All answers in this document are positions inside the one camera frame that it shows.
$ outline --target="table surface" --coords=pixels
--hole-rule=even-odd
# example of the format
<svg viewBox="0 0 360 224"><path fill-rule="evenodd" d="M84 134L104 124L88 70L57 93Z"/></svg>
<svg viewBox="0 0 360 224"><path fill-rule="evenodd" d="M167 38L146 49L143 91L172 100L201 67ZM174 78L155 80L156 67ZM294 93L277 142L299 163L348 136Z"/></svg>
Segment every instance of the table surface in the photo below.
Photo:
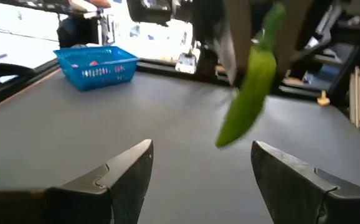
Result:
<svg viewBox="0 0 360 224"><path fill-rule="evenodd" d="M231 96L147 73L79 92L58 71L0 104L0 188L64 184L148 138L139 223L272 223L250 163L255 139L360 185L360 131L333 107L269 97L246 137L216 149Z"/></svg>

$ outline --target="plastic basket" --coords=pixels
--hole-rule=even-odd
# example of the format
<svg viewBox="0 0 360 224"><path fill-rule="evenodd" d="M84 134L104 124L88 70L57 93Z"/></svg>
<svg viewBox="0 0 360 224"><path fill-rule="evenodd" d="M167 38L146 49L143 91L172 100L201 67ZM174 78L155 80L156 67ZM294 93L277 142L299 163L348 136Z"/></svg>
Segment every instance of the plastic basket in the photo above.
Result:
<svg viewBox="0 0 360 224"><path fill-rule="evenodd" d="M130 82L138 61L116 46L61 49L54 53L64 75L80 91Z"/></svg>

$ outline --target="blue basket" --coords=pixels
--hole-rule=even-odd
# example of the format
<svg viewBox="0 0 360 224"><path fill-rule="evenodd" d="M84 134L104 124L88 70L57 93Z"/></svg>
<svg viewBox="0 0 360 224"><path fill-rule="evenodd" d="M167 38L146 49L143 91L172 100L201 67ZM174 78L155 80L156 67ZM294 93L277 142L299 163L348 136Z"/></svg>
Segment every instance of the blue basket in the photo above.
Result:
<svg viewBox="0 0 360 224"><path fill-rule="evenodd" d="M80 91L130 82L138 58L113 46L55 50L67 79Z"/></svg>

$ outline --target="green pepper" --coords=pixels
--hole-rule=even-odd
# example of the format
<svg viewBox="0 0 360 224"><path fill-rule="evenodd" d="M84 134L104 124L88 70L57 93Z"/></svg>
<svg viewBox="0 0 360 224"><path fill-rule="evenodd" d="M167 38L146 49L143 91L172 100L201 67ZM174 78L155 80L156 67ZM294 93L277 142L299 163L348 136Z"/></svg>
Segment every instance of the green pepper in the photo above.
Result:
<svg viewBox="0 0 360 224"><path fill-rule="evenodd" d="M264 35L257 45L250 48L246 77L226 114L216 139L217 147L227 146L242 137L262 112L277 69L273 54L274 37L284 17L285 7L281 3L274 4L265 16Z"/></svg>

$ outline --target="gray table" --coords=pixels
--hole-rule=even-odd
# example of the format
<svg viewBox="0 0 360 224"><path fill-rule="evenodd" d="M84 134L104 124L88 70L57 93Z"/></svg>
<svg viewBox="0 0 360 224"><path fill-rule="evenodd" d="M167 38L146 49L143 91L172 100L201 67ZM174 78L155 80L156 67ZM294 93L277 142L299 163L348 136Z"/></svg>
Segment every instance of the gray table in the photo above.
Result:
<svg viewBox="0 0 360 224"><path fill-rule="evenodd" d="M332 107L271 97L248 136L217 150L230 94L145 73L81 93L58 72L0 105L0 188L66 183L148 138L155 158L140 224L271 223L254 139L360 185L360 131Z"/></svg>

